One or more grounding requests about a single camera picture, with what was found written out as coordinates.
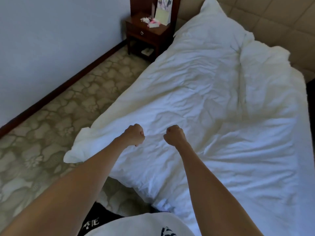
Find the nightstand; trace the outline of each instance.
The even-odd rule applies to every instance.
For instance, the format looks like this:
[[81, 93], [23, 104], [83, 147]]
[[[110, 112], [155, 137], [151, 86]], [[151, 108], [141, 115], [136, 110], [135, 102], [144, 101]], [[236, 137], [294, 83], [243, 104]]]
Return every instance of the nightstand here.
[[[133, 53], [153, 62], [173, 42], [174, 28], [171, 24], [149, 28], [147, 23], [141, 21], [141, 18], [149, 16], [140, 12], [126, 20], [127, 46], [128, 54]], [[154, 49], [150, 56], [141, 53], [148, 47]]]

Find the white wall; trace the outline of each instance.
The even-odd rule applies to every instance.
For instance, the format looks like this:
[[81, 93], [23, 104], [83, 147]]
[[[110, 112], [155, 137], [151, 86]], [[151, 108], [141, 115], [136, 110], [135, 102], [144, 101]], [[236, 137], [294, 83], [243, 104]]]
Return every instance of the white wall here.
[[122, 41], [130, 0], [0, 0], [0, 126]]

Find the hand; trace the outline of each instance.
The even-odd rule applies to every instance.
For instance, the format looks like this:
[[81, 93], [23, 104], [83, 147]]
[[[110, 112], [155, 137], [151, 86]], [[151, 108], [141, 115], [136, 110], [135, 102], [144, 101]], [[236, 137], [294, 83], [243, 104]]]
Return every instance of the hand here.
[[174, 147], [177, 147], [182, 143], [187, 143], [184, 131], [178, 125], [167, 128], [166, 134], [164, 134], [164, 140]]
[[145, 136], [143, 128], [139, 124], [135, 124], [130, 125], [124, 133], [120, 135], [120, 138], [123, 139], [127, 146], [135, 145], [137, 147], [139, 144], [143, 143]]

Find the floor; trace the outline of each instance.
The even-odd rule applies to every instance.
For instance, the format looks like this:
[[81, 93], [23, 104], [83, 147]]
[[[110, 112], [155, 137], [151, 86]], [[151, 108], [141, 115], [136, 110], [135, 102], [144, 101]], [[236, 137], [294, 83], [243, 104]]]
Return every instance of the floor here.
[[[76, 164], [66, 164], [81, 128], [89, 127], [149, 62], [123, 47], [39, 112], [0, 139], [0, 231]], [[133, 189], [108, 178], [99, 202], [123, 216], [149, 211]]]

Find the headboard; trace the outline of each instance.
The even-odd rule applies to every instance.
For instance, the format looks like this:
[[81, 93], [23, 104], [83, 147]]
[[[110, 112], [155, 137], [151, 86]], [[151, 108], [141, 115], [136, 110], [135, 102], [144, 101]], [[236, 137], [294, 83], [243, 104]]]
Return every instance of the headboard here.
[[[181, 0], [177, 28], [197, 15], [204, 0]], [[255, 39], [291, 52], [290, 62], [315, 78], [315, 0], [218, 0], [226, 15]]]

